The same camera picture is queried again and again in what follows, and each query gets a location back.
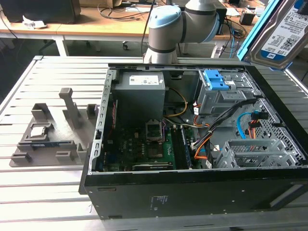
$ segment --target aluminum profile table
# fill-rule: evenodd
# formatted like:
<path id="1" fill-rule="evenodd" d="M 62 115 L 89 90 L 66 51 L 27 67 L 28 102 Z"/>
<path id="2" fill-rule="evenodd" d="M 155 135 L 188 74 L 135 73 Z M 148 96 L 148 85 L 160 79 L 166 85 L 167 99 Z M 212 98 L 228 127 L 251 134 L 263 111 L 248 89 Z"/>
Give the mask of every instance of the aluminum profile table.
<path id="1" fill-rule="evenodd" d="M 91 201 L 78 193 L 83 166 L 9 166 L 32 118 L 35 103 L 64 109 L 58 92 L 71 87 L 79 108 L 100 103 L 107 63 L 141 63 L 141 58 L 36 56 L 0 106 L 0 230 L 307 230 L 308 194 L 276 212 L 172 218 L 99 220 Z M 182 64 L 241 64 L 231 59 L 182 58 Z M 308 131 L 308 90 L 290 71 L 259 72 Z"/>

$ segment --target wooden desk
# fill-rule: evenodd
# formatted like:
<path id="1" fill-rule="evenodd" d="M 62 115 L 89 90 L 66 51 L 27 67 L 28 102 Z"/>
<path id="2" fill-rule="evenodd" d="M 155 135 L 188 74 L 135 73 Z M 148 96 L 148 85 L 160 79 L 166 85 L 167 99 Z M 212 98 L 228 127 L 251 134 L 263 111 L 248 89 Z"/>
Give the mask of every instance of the wooden desk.
<path id="1" fill-rule="evenodd" d="M 112 17 L 122 17 L 135 13 L 122 11 L 120 13 L 112 13 Z M 81 15 L 76 24 L 47 24 L 46 28 L 30 30 L 22 23 L 9 23 L 2 13 L 2 17 L 6 25 L 13 33 L 21 39 L 53 39 L 57 43 L 57 47 L 61 56 L 68 56 L 68 50 L 65 40 L 93 40 L 93 41 L 141 41 L 143 30 L 148 14 L 145 13 L 139 21 L 120 22 L 106 19 L 100 15 L 97 8 L 82 8 Z M 239 17 L 230 17 L 231 20 L 239 23 Z M 247 34 L 253 28 L 252 26 L 244 26 Z M 212 43 L 216 47 L 221 47 L 230 38 L 230 32 L 227 26 L 223 27 L 222 35 L 215 36 Z M 14 38 L 7 27 L 0 20 L 0 37 Z M 148 29 L 145 33 L 145 41 L 148 37 Z"/>
<path id="2" fill-rule="evenodd" d="M 112 13 L 112 17 L 123 17 L 133 15 L 132 12 Z M 104 18 L 97 8 L 82 8 L 81 15 L 74 25 L 62 24 L 57 30 L 58 35 L 92 35 L 92 36 L 121 36 L 121 37 L 142 37 L 148 14 L 136 16 L 139 21 L 120 22 Z"/>

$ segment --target white paper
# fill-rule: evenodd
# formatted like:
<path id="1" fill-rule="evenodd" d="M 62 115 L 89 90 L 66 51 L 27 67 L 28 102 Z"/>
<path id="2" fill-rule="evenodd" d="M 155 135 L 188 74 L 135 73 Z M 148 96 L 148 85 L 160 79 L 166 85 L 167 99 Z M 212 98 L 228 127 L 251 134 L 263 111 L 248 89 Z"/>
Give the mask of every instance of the white paper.
<path id="1" fill-rule="evenodd" d="M 228 7 L 227 8 L 227 13 L 226 13 L 227 16 L 239 16 L 240 13 L 237 12 L 237 10 L 233 7 Z"/>
<path id="2" fill-rule="evenodd" d="M 159 85 L 158 76 L 130 76 L 130 85 Z"/>
<path id="3" fill-rule="evenodd" d="M 23 24 L 28 27 L 29 29 L 36 29 L 36 28 L 44 28 L 47 27 L 43 21 L 32 21 L 30 19 L 27 19 L 25 16 L 23 16 Z"/>

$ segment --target black computer case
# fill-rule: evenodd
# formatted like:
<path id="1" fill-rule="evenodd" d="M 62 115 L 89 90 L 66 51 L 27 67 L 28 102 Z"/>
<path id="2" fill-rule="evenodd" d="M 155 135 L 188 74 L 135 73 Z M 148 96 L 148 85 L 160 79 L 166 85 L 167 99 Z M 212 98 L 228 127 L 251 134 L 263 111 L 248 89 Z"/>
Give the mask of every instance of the black computer case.
<path id="1" fill-rule="evenodd" d="M 135 71 L 133 65 L 114 64 L 113 68 L 112 71 L 120 68 Z M 147 65 L 144 70 L 159 68 L 168 70 L 169 67 Z M 270 99 L 276 110 L 275 115 L 281 121 L 280 124 L 285 124 L 285 128 L 293 136 L 292 140 L 300 145 L 303 153 L 306 153 L 307 133 L 263 76 L 253 66 L 236 66 L 236 68 L 245 70 L 252 76 L 255 84 L 263 91 L 265 99 Z M 109 78 L 115 73 L 112 71 L 109 73 Z M 300 160 L 299 165 L 294 168 L 251 168 L 245 171 L 224 169 L 200 172 L 187 169 L 141 174 L 114 172 L 102 175 L 96 174 L 94 170 L 88 174 L 89 158 L 90 155 L 84 165 L 79 192 L 89 195 L 100 219 L 103 220 L 274 211 L 281 209 L 308 190 L 308 168 L 300 167 L 305 165 L 306 160 Z"/>
<path id="2" fill-rule="evenodd" d="M 45 23 L 73 24 L 80 15 L 79 0 L 0 0 L 11 23 L 21 22 L 23 15 Z"/>

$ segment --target connector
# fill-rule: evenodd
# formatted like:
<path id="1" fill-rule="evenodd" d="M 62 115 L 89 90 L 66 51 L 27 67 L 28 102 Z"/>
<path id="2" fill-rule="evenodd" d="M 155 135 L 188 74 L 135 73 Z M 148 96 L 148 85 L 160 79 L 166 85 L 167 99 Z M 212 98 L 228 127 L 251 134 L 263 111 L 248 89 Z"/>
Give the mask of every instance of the connector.
<path id="1" fill-rule="evenodd" d="M 256 122 L 256 123 L 248 122 L 248 125 L 249 125 L 249 127 L 251 127 L 251 128 L 259 128 L 259 127 L 262 126 L 260 122 Z"/>
<path id="2" fill-rule="evenodd" d="M 258 120 L 258 119 L 269 119 L 269 113 L 254 111 L 251 114 L 251 120 Z"/>
<path id="3" fill-rule="evenodd" d="M 191 149 L 192 150 L 195 150 L 197 148 L 197 147 L 194 146 L 195 143 L 197 143 L 197 142 L 191 142 Z"/>

